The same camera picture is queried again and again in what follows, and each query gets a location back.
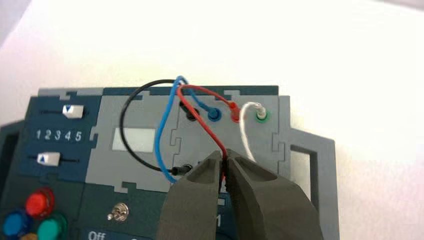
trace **gray panel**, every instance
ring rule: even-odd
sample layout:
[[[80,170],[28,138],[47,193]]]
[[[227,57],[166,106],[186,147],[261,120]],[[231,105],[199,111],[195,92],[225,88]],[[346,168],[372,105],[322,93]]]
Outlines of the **gray panel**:
[[[225,91],[231,95],[239,107],[246,102],[259,102],[270,111],[271,116],[265,123],[255,119],[253,110],[246,115],[246,131],[251,150],[257,163],[264,168],[277,172],[290,179],[291,150],[310,155],[311,201],[318,209],[324,239],[339,239],[339,220],[337,202],[337,177],[335,144],[333,140],[302,132],[290,127],[290,97],[276,95],[240,95],[239,91]],[[128,108],[125,118],[127,128],[157,128],[168,96],[149,95],[143,92],[142,100],[135,100]],[[97,146],[91,151],[86,182],[114,186],[116,192],[126,193],[123,182],[136,183],[141,190],[168,192],[170,184],[162,173],[150,170],[127,152],[112,151],[115,128],[118,127],[119,113],[128,96],[103,96],[91,137],[98,135]],[[205,111],[200,115],[224,145],[245,155],[240,129],[232,122],[227,106],[213,96],[198,96],[205,104],[222,111],[220,121],[208,120]],[[175,97],[172,111],[163,131],[161,152],[164,163],[169,168],[183,164],[197,165],[218,146],[203,131],[196,121],[189,121],[186,113],[178,107]],[[138,153],[145,161],[157,165],[154,153]]]
[[[261,166],[278,172],[278,161],[284,161],[284,156],[280,158],[279,153],[272,151],[273,133],[278,132],[278,96],[258,96],[258,95],[238,95],[237,91],[226,91],[229,95],[231,92],[231,100],[235,101],[239,107],[246,102],[258,102],[271,112],[271,118],[265,123],[256,121],[255,113],[250,110],[246,114],[246,132],[249,137],[250,149],[253,152],[256,161]],[[222,111],[220,121],[209,121],[206,113],[201,112],[201,116],[208,123],[212,131],[219,137],[225,147],[244,155],[240,127],[238,123],[231,120],[230,110],[221,101],[216,101],[213,96],[199,97],[205,104],[216,106]],[[187,120],[185,114],[179,115],[177,129],[172,134],[172,140],[181,138],[181,152],[174,158],[176,165],[192,164],[196,165],[198,161],[205,159],[215,150],[219,150],[215,142],[202,129],[200,124]]]
[[[91,138],[97,137],[97,146],[91,150],[85,181],[91,184],[114,186],[116,192],[126,193],[123,182],[136,183],[137,189],[168,192],[170,184],[161,172],[153,171],[128,152],[112,150],[119,113],[128,96],[103,96],[98,113],[97,126],[91,130]],[[150,96],[143,93],[143,100],[134,100],[125,116],[127,128],[158,127],[168,101],[167,96]],[[180,150],[180,142],[170,145],[171,129],[176,127],[179,108],[174,106],[161,139],[162,156],[166,166],[172,166],[172,158]],[[153,152],[139,152],[145,161],[157,165]]]

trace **white table surface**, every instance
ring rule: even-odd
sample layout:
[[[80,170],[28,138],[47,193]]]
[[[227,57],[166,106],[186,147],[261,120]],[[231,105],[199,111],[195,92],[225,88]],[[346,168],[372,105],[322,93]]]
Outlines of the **white table surface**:
[[[0,124],[39,88],[279,85],[292,127],[336,142],[341,239],[421,240],[423,24],[370,0],[33,0],[0,49]]]

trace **green terminal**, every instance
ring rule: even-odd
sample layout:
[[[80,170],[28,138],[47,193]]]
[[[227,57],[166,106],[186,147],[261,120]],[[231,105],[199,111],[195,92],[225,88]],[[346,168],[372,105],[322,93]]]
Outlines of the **green terminal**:
[[[266,116],[265,116],[265,118],[264,118],[264,119],[260,119],[260,118],[258,117],[258,115],[257,115],[257,113],[256,113],[256,112],[254,113],[254,116],[255,116],[256,121],[257,121],[258,123],[263,124],[263,123],[266,123],[266,122],[268,121],[268,119],[269,119],[269,118],[270,118],[270,116],[271,116],[271,112],[269,112],[268,110],[266,110]]]
[[[60,213],[53,213],[49,218],[42,221],[38,227],[38,240],[61,239],[67,232],[68,223]]]

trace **circuit board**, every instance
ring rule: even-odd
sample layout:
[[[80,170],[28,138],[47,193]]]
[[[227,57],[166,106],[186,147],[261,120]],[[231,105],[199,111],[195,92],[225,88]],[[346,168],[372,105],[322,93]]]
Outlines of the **circuit board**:
[[[239,106],[258,102],[270,112],[267,122],[246,118],[251,150],[259,164],[288,179],[291,151],[310,156],[310,198],[319,213],[324,239],[339,239],[335,143],[333,140],[290,127],[290,97],[279,96],[277,86],[206,86]],[[25,119],[1,129],[0,226],[28,206],[28,198],[46,187],[52,191],[52,215],[64,221],[60,239],[154,240],[161,208],[170,183],[157,171],[134,160],[123,148],[119,113],[136,88],[41,89],[30,99]],[[125,133],[145,161],[156,165],[153,142],[170,94],[170,87],[141,92],[128,108]],[[226,147],[244,154],[237,123],[230,111],[213,96],[196,92],[222,117],[208,121]],[[166,166],[196,166],[217,150],[213,140],[174,101],[161,138]],[[82,117],[69,118],[63,108],[83,106]],[[40,153],[60,153],[57,165],[42,164]],[[125,220],[110,220],[117,204],[129,210]],[[231,200],[223,189],[217,202],[216,239],[238,239]],[[50,216],[27,219],[33,239]]]

